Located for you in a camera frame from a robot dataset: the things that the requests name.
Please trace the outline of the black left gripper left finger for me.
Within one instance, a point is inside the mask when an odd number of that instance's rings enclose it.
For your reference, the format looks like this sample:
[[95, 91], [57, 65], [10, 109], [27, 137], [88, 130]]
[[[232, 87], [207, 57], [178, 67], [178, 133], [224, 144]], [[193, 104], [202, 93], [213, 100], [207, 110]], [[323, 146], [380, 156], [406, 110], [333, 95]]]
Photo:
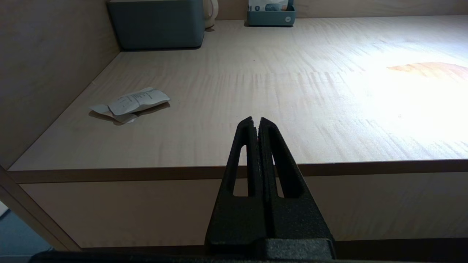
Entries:
[[[242, 147], [247, 148], [248, 195], [234, 195]], [[209, 253], [251, 253], [256, 241], [266, 238], [264, 179], [253, 118], [237, 125], [204, 244]]]

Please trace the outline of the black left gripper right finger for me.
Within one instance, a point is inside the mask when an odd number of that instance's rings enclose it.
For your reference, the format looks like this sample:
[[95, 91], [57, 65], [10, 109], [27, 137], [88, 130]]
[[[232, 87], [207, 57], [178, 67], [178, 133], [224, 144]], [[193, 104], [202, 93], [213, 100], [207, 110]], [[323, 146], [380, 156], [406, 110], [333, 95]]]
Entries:
[[260, 120], [258, 142], [269, 236], [334, 241], [279, 128], [267, 118]]

